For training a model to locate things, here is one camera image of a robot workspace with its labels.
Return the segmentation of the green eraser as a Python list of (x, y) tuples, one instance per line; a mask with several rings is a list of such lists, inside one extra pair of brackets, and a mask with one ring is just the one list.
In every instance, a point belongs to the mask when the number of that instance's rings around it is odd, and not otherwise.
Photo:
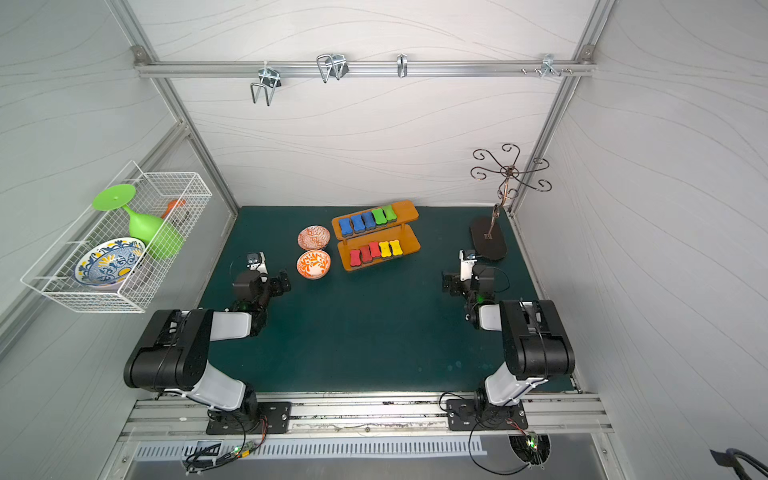
[(394, 208), (391, 205), (383, 206), (381, 211), (387, 224), (397, 221), (397, 215), (395, 214)]
[(377, 226), (385, 225), (388, 223), (385, 213), (381, 208), (373, 209), (372, 214)]

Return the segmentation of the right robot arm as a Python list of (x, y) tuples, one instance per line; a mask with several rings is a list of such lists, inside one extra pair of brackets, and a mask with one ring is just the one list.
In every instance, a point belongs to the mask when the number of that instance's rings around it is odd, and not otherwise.
[(495, 271), (487, 266), (444, 273), (441, 288), (465, 300), (465, 320), (502, 338), (503, 362), (476, 391), (475, 418), (488, 423), (506, 414), (523, 425), (523, 397), (553, 377), (569, 376), (576, 358), (558, 310), (551, 300), (498, 300)]

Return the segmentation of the orange two-tier shelf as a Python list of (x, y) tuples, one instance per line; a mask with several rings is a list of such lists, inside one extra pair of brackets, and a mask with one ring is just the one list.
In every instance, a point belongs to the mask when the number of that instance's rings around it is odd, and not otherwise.
[[(395, 259), (399, 259), (404, 256), (408, 256), (414, 253), (417, 253), (421, 250), (421, 244), (419, 240), (417, 239), (411, 224), (419, 219), (419, 213), (414, 205), (414, 203), (411, 200), (402, 200), (398, 202), (394, 202), (391, 204), (394, 208), (395, 214), (397, 215), (397, 221), (385, 224), (385, 225), (379, 225), (374, 230), (364, 231), (362, 233), (353, 234), (348, 237), (343, 237), (340, 231), (339, 227), (339, 220), (341, 218), (349, 218), (353, 215), (361, 214), (366, 211), (371, 211), (376, 208), (382, 208), (383, 206), (369, 208), (366, 210), (361, 210), (358, 212), (342, 215), (339, 217), (336, 217), (332, 220), (332, 229), (334, 231), (335, 237), (338, 240), (337, 243), (337, 250), (339, 253), (339, 257), (342, 261), (343, 267), (347, 272), (352, 272), (356, 270), (360, 270), (363, 268), (367, 268), (373, 265), (381, 264), (383, 262), (392, 261)], [(398, 240), (400, 242), (400, 245), (403, 250), (403, 254), (401, 256), (391, 256), (389, 258), (377, 258), (373, 259), (371, 263), (363, 264), (359, 267), (352, 268), (349, 264), (349, 251), (352, 249), (359, 249), (362, 245), (368, 245), (370, 242), (383, 242), (383, 241), (391, 241), (391, 240)]]

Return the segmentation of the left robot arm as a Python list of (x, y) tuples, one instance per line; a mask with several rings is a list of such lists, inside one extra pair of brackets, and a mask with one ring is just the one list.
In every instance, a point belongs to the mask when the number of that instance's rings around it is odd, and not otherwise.
[(269, 431), (270, 409), (255, 389), (217, 369), (210, 345), (258, 336), (267, 324), (270, 300), (291, 290), (286, 271), (275, 277), (248, 270), (233, 283), (236, 301), (224, 311), (162, 309), (150, 318), (123, 370), (126, 386), (187, 398), (208, 409), (209, 435), (239, 428)]

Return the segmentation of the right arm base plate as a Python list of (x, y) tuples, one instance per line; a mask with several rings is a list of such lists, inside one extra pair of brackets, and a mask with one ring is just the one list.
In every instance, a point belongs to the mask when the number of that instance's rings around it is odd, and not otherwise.
[(451, 398), (441, 403), (450, 431), (516, 431), (528, 429), (525, 410), (520, 403), (508, 406), (479, 405), (475, 400)]

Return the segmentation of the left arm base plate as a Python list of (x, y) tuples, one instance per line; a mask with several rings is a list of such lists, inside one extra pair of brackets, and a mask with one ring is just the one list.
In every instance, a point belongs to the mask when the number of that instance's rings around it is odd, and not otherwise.
[(260, 402), (248, 412), (210, 409), (207, 435), (249, 435), (265, 431), (267, 434), (288, 432), (292, 403), (288, 401)]

